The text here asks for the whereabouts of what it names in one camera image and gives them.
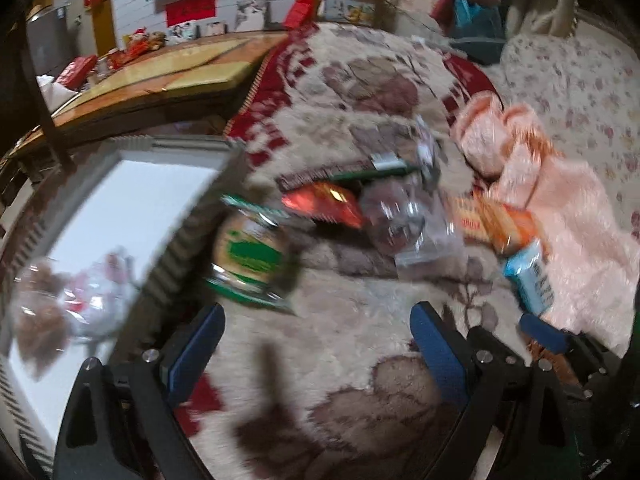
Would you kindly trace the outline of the strawberry snack packet white pink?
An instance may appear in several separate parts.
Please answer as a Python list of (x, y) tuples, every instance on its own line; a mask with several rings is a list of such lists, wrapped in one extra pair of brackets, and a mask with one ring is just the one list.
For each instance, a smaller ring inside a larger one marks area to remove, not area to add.
[(126, 321), (138, 291), (134, 258), (123, 247), (73, 275), (61, 296), (73, 337), (98, 341), (114, 336)]

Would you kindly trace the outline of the clear bag brown snacks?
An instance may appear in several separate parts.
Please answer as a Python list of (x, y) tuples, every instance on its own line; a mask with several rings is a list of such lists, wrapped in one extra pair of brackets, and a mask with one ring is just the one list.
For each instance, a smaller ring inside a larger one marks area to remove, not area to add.
[(42, 292), (21, 292), (11, 307), (13, 338), (27, 374), (38, 382), (68, 344), (65, 310)]
[(66, 275), (56, 270), (55, 261), (39, 258), (29, 263), (16, 279), (21, 292), (41, 292), (55, 296), (63, 288)]

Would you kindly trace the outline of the clear plastic bag dark snacks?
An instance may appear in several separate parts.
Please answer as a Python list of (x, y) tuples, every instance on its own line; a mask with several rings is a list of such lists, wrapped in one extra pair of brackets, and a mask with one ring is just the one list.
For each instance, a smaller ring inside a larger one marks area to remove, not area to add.
[(359, 207), (371, 243), (393, 259), (401, 281), (462, 278), (464, 239), (441, 192), (414, 179), (384, 179), (362, 191)]

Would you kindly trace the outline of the pink satin quilt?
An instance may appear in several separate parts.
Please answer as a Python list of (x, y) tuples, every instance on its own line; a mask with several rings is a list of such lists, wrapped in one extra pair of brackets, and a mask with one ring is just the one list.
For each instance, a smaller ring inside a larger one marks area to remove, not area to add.
[(595, 336), (622, 356), (634, 326), (639, 244), (618, 226), (588, 162), (559, 152), (530, 106), (504, 107), (490, 91), (472, 96), (450, 136), (471, 166), (491, 180), (485, 200), (537, 221), (554, 293), (544, 320)]

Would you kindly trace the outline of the orange cracker package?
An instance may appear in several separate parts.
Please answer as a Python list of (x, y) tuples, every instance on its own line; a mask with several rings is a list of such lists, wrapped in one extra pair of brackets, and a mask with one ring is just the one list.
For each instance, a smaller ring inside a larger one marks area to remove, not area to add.
[(498, 255), (510, 257), (535, 240), (539, 240), (542, 250), (546, 250), (544, 230), (534, 214), (485, 196), (475, 200), (480, 220)]

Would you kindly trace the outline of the small cracker pack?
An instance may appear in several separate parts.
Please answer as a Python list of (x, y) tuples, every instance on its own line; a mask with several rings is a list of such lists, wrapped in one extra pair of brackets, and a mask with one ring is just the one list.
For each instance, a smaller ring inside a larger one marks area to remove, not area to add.
[(467, 242), (489, 244), (490, 238), (478, 211), (477, 201), (473, 197), (448, 196), (448, 204), (454, 222), (461, 229)]

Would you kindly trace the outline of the green round cake packet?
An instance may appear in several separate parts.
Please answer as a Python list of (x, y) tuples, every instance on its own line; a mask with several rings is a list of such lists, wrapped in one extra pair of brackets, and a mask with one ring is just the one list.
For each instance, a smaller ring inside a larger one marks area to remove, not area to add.
[(238, 304), (292, 314), (283, 286), (291, 269), (286, 228), (294, 217), (239, 195), (220, 200), (229, 214), (216, 232), (207, 285)]

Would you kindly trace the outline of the red orange snack packet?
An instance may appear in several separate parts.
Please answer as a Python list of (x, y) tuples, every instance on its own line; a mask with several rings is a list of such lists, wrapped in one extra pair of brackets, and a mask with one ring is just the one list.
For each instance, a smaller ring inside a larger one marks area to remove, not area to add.
[(289, 211), (312, 220), (344, 224), (357, 230), (363, 227), (355, 195), (332, 182), (312, 182), (285, 192), (281, 203)]

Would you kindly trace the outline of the dark green snack packet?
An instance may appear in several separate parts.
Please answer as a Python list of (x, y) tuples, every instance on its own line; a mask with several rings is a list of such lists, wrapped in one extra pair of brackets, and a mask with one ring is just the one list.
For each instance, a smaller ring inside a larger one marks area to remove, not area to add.
[(375, 180), (386, 177), (403, 177), (420, 169), (419, 166), (406, 162), (401, 158), (370, 158), (362, 164), (346, 166), (328, 180), (346, 182), (356, 180)]

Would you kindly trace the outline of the floral bed sheet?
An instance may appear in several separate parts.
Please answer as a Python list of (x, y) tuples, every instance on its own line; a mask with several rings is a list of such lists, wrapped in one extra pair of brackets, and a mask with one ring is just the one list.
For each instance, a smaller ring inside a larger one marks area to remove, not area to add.
[(520, 35), (486, 74), (533, 107), (555, 147), (602, 181), (618, 224), (639, 236), (639, 60), (593, 38)]

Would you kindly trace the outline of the dark brown snack bar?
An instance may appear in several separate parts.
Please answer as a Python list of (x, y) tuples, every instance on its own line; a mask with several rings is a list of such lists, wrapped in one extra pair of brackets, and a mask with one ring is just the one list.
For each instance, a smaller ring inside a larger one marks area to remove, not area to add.
[(329, 181), (336, 177), (363, 174), (365, 171), (375, 170), (370, 159), (356, 159), (349, 162), (331, 162), (323, 166), (307, 168), (276, 177), (276, 185), (281, 192), (288, 192), (301, 186), (319, 181)]

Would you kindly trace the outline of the dark wooden chair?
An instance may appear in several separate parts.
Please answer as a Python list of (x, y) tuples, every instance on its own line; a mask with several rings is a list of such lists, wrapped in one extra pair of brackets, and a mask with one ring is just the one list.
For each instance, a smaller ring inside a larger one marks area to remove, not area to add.
[(39, 127), (56, 162), (66, 172), (74, 172), (75, 164), (37, 81), (26, 30), (27, 3), (17, 0), (1, 13), (1, 156)]

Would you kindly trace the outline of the wooden coffee table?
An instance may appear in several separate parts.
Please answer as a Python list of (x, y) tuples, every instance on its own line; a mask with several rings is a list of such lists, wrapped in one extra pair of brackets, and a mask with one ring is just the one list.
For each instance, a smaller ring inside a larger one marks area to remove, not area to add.
[(66, 148), (215, 112), (233, 114), (285, 32), (239, 32), (143, 55), (53, 117)]

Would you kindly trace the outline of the red gift bag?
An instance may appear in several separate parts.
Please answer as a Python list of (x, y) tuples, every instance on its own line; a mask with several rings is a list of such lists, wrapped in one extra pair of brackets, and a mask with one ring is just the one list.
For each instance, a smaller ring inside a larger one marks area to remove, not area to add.
[(314, 20), (314, 0), (295, 0), (282, 23), (288, 30), (298, 29)]

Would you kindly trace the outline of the red wall banner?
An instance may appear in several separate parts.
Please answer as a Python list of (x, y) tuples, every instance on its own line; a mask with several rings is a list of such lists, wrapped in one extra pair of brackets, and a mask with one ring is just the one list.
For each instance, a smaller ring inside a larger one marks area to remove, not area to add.
[(165, 6), (166, 24), (172, 27), (216, 16), (216, 0), (178, 0)]

